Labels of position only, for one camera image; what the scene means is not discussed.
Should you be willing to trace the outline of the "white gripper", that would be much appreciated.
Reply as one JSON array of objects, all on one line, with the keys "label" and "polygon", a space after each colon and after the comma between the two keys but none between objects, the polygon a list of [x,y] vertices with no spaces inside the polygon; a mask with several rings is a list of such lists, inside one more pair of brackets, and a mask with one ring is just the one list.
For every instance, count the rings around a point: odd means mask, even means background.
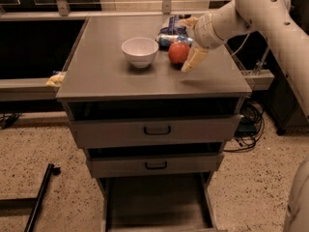
[{"label": "white gripper", "polygon": [[222,24],[225,18],[222,13],[207,12],[198,17],[189,17],[180,20],[180,24],[194,28],[194,41],[201,47],[192,46],[181,71],[189,72],[202,63],[208,56],[208,49],[216,49],[226,43],[222,37]]}]

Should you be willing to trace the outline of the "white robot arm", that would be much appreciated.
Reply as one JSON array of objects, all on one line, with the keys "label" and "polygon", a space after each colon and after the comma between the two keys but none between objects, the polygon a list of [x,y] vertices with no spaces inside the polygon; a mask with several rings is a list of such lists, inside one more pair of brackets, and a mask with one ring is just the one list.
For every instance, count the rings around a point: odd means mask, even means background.
[{"label": "white robot arm", "polygon": [[[259,32],[266,40],[305,116],[309,116],[309,36],[289,14],[291,0],[232,0],[215,11],[185,19],[194,44],[182,70],[204,61],[227,40]],[[309,232],[309,161],[295,173],[283,232]]]}]

